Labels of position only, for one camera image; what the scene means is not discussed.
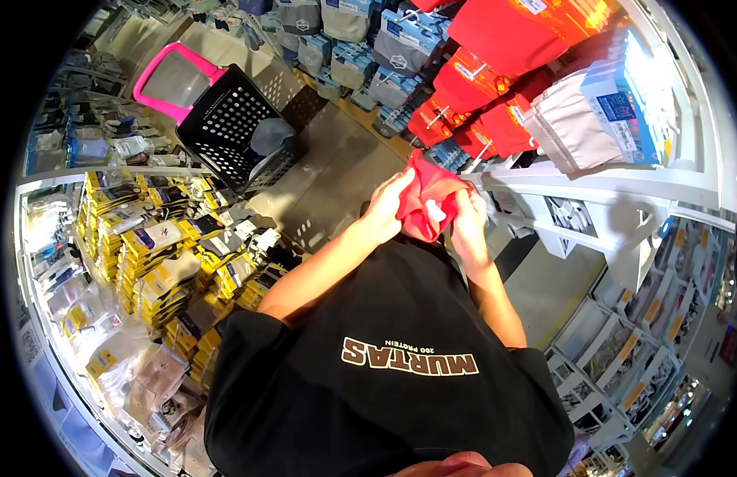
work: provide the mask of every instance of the red garment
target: red garment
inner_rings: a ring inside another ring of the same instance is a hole
[[[490,137],[479,119],[475,119],[471,124],[457,129],[453,134],[453,140],[472,158],[479,156],[480,159],[487,160],[498,154],[498,149],[493,145],[495,142],[491,142],[493,138]]]
[[[447,121],[441,117],[433,121],[439,111],[432,107],[431,100],[426,100],[411,115],[408,121],[410,130],[425,147],[434,146],[437,143],[451,137],[450,128],[446,126]]]
[[[405,231],[412,237],[425,242],[434,242],[448,224],[459,214],[456,204],[456,191],[468,188],[464,181],[455,174],[421,157],[421,149],[414,149],[408,160],[406,170],[413,168],[416,174],[411,185],[401,192],[401,206],[395,216],[402,222]],[[441,222],[427,213],[427,201],[435,201],[435,205],[446,214]]]
[[[487,65],[464,48],[442,66],[433,84],[440,102],[456,111],[474,111],[484,108],[494,99],[506,94],[511,81],[498,76]]]
[[[582,3],[545,2],[548,6],[533,14],[519,0],[468,0],[448,34],[498,74],[516,78],[607,24],[611,9],[604,2],[579,7]]]
[[[422,12],[431,12],[435,7],[439,7],[451,0],[413,0],[413,4],[421,8]]]
[[[539,68],[522,76],[512,86],[510,94],[495,102],[480,116],[493,147],[501,157],[538,148],[523,122],[530,102],[552,85],[553,74],[549,68]]]

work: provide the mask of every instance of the white shelf edge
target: white shelf edge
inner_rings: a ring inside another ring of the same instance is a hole
[[[61,352],[56,342],[56,337],[50,330],[50,327],[53,326],[52,323],[45,313],[37,308],[36,303],[40,298],[37,295],[32,280],[27,274],[27,271],[30,269],[30,258],[26,256],[21,246],[23,230],[21,196],[17,190],[14,230],[18,235],[14,236],[14,244],[16,246],[15,253],[17,271],[19,273],[19,285],[24,303],[30,313],[30,320],[38,324],[36,328],[42,329],[42,335],[38,338],[44,338],[48,342],[49,348],[55,357],[55,359],[49,358],[48,361],[54,374],[56,374],[58,382],[63,387],[69,399],[72,400],[74,407],[82,415],[87,425],[115,453],[119,460],[127,464],[138,475],[161,475],[162,477],[169,477],[171,475],[169,465],[159,460],[153,454],[141,452],[137,449],[125,429],[113,417],[99,411],[95,396],[90,393],[88,388],[89,384],[82,382],[81,378],[75,372],[74,366],[68,361],[67,356]]]
[[[54,186],[82,182],[85,173],[95,173],[115,170],[126,170],[131,173],[140,173],[146,176],[187,176],[190,174],[203,174],[211,176],[209,169],[191,169],[188,167],[134,167],[134,166],[97,166],[97,167],[75,167],[72,169],[57,169],[47,173],[33,174],[21,177],[16,187],[17,194],[27,194]]]

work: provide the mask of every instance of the hand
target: hand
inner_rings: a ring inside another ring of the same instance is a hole
[[[395,218],[401,206],[401,192],[413,181],[414,170],[397,173],[374,190],[371,205],[359,219],[365,234],[374,245],[380,245],[401,231],[401,222]]]
[[[456,192],[459,214],[453,219],[451,242],[456,253],[464,262],[464,268],[473,270],[491,262],[488,247],[485,245],[485,199],[470,183],[470,188]]]

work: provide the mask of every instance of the black t-shirt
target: black t-shirt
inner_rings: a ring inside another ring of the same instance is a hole
[[[399,236],[289,330],[228,318],[205,441],[225,475],[380,477],[474,450],[555,477],[572,425],[543,354],[509,351],[449,257]]]

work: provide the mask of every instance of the printed logo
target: printed logo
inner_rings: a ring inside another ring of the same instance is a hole
[[[345,363],[370,368],[394,369],[421,376],[464,376],[478,374],[475,357],[470,354],[434,354],[434,348],[413,347],[386,339],[376,347],[345,337],[341,358]]]
[[[408,67],[408,62],[402,55],[392,55],[390,58],[390,64],[399,70],[405,70]]]

